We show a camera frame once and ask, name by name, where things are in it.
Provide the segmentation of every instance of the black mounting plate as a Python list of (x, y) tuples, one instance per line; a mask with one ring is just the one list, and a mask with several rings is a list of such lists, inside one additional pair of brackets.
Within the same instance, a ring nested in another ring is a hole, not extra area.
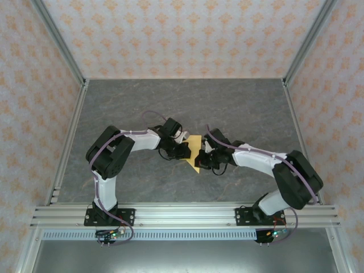
[[(118, 208), (116, 216), (120, 217), (124, 221), (128, 222), (131, 226), (134, 226), (135, 209), (122, 209)], [(87, 209), (85, 215), (84, 226), (119, 226), (118, 220), (113, 220), (110, 224), (106, 220), (98, 217), (95, 209)]]
[[(281, 210), (279, 212), (276, 212), (273, 215), (266, 216), (264, 219), (261, 219), (258, 221), (253, 216), (253, 208), (248, 207), (241, 207), (235, 209), (235, 221), (237, 223), (237, 226), (274, 226), (275, 218), (281, 218), (284, 221), (286, 221), (286, 216), (284, 215), (284, 211)], [(281, 221), (278, 221), (276, 223), (276, 226), (284, 226), (284, 223)]]

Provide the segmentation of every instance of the black bracket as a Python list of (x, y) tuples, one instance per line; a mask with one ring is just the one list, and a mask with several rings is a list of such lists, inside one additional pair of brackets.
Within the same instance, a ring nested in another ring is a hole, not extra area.
[[(119, 218), (121, 217), (121, 219), (128, 222), (129, 225), (134, 226), (135, 209), (118, 208), (113, 214)], [(84, 226), (119, 226), (120, 224), (120, 221), (109, 216), (106, 219), (100, 217), (95, 209), (86, 210)]]
[(282, 221), (277, 221), (275, 219), (280, 218), (286, 221), (286, 216), (284, 211), (281, 210), (273, 215), (265, 216), (262, 219), (257, 219), (252, 207), (241, 207), (235, 209), (235, 221), (237, 226), (284, 226)]

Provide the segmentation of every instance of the gray marble floor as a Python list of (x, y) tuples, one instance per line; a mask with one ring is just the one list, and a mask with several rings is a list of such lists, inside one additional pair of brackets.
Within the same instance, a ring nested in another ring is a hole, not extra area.
[[(278, 79), (92, 80), (72, 144), (59, 202), (91, 202), (92, 176), (85, 154), (108, 125), (143, 130), (140, 114), (155, 110), (191, 134), (205, 124), (230, 141), (276, 152), (300, 150), (282, 84)], [(149, 126), (163, 124), (148, 114)], [(222, 176), (184, 160), (163, 160), (157, 151), (132, 153), (117, 178), (119, 202), (255, 201), (276, 189), (275, 180), (253, 169), (228, 166)]]

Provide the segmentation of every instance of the yellow cloth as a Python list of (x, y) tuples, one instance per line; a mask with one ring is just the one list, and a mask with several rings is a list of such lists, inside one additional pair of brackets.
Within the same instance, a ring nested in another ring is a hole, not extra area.
[(197, 173), (200, 173), (200, 168), (195, 167), (195, 158), (198, 156), (198, 152), (201, 149), (202, 135), (190, 135), (187, 140), (188, 148), (191, 150), (191, 158), (185, 159), (195, 169)]

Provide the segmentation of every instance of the orange floral wallpaper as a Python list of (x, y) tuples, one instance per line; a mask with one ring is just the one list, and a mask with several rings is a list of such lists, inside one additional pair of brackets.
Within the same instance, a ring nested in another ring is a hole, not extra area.
[(45, 0), (85, 77), (283, 77), (324, 0)]
[(0, 272), (15, 272), (80, 87), (29, 0), (0, 1), (0, 11)]
[(341, 0), (289, 87), (309, 156), (364, 268), (364, 1)]

